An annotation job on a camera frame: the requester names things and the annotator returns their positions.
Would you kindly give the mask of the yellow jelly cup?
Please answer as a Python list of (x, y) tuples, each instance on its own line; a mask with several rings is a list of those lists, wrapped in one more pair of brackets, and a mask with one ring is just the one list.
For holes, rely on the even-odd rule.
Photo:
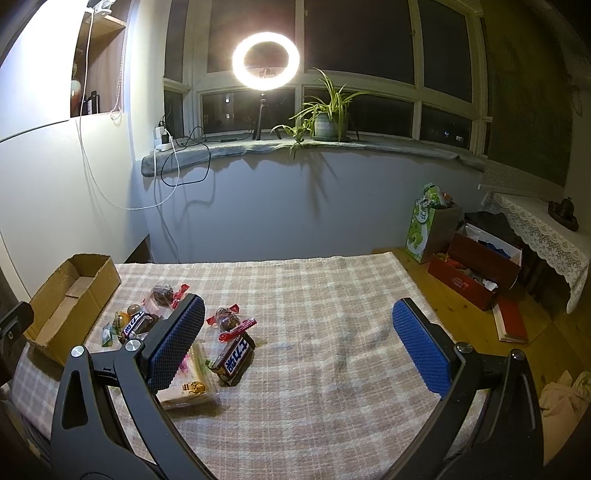
[(112, 332), (115, 335), (120, 335), (124, 327), (129, 322), (129, 315), (125, 311), (117, 311), (111, 324)]

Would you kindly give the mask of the pink sandwich bread pack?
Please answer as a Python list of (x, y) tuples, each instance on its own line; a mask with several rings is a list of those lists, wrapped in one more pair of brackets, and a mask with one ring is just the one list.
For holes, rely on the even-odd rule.
[(170, 385), (156, 394), (164, 410), (193, 407), (217, 401), (217, 388), (205, 365), (204, 352), (195, 342), (188, 350)]

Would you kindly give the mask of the snickers bar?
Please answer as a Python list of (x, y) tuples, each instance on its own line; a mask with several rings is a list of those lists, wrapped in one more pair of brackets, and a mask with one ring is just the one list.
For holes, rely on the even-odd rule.
[(256, 344), (247, 333), (242, 333), (228, 342), (213, 361), (207, 361), (206, 367), (214, 372), (226, 386), (233, 386), (242, 378), (249, 367)]
[(158, 322), (157, 315), (140, 310), (130, 317), (129, 322), (123, 327), (119, 340), (125, 344), (129, 340), (142, 339)]

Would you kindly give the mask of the chocolate cake red-edged pack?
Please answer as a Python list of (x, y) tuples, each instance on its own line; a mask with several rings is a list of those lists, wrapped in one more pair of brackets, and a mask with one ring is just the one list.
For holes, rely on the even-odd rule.
[(235, 338), (256, 325), (256, 319), (247, 318), (240, 313), (238, 304), (218, 308), (205, 322), (207, 325), (217, 328), (217, 339), (221, 343), (235, 340)]

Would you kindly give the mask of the teal mint candy packet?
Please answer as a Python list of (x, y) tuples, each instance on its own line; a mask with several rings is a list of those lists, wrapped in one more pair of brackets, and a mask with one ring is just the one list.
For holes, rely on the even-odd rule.
[(113, 338), (115, 336), (114, 328), (111, 323), (107, 323), (101, 331), (101, 346), (103, 348), (111, 347), (113, 345)]

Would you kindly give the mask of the brown cardboard box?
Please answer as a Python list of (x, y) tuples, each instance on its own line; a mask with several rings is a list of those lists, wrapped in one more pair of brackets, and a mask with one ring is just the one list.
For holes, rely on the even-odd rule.
[(63, 366), (81, 345), (120, 285), (113, 260), (102, 254), (75, 254), (37, 290), (30, 305), (34, 319), (25, 337)]

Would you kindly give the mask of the red storage box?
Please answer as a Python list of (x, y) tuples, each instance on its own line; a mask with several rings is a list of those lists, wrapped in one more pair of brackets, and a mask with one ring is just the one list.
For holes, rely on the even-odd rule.
[(513, 287), (521, 265), (521, 249), (466, 223), (454, 233), (448, 250), (433, 257), (428, 272), (486, 311)]

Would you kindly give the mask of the pink plaid tablecloth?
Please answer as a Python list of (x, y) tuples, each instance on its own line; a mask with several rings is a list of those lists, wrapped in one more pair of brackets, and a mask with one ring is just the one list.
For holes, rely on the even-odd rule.
[(433, 309), (391, 253), (121, 264), (118, 273), (103, 321), (160, 283), (187, 285), (208, 313), (235, 304), (256, 319), (238, 385), (170, 413), (220, 479), (378, 479), (439, 402), (392, 324), (402, 298)]

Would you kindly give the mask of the white lace table cover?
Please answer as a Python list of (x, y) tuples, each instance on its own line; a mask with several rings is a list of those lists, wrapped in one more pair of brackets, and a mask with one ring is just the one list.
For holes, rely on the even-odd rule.
[(489, 192), (482, 206), (503, 214), (514, 233), (565, 279), (570, 288), (565, 310), (572, 314), (590, 273), (590, 234), (560, 225), (548, 213), (548, 203), (536, 197)]

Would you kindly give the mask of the white power adapter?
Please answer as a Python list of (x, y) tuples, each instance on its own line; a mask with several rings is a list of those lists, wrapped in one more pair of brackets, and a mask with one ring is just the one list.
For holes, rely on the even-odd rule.
[(166, 129), (165, 122), (160, 120), (155, 128), (154, 149), (157, 152), (165, 152), (172, 149), (172, 142), (169, 131)]

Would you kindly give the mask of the green paper bag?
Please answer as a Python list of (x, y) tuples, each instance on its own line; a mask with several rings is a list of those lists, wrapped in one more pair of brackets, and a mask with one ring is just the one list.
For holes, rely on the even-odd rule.
[(406, 238), (405, 250), (418, 263), (449, 247), (462, 218), (462, 207), (438, 185), (426, 184), (416, 200)]

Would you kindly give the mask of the potted spider plant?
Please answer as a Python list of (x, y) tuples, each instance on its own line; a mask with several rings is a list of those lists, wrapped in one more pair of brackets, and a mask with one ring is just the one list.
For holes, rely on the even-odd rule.
[(308, 96), (308, 100), (301, 104), (300, 111), (290, 117), (293, 125), (277, 124), (270, 130), (272, 133), (286, 133), (293, 139), (290, 146), (290, 157), (296, 158), (297, 151), (304, 146), (307, 139), (321, 142), (344, 142), (348, 138), (349, 107), (356, 98), (368, 94), (366, 91), (346, 93), (346, 86), (335, 86), (332, 79), (321, 69), (315, 68), (318, 80), (322, 82), (328, 100), (318, 96)]

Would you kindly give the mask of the wooden wall shelf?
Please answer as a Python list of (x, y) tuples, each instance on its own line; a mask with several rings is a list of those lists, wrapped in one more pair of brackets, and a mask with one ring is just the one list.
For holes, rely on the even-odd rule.
[(124, 43), (131, 1), (89, 1), (85, 8), (72, 67), (71, 116), (96, 100), (95, 113), (116, 116), (123, 110)]

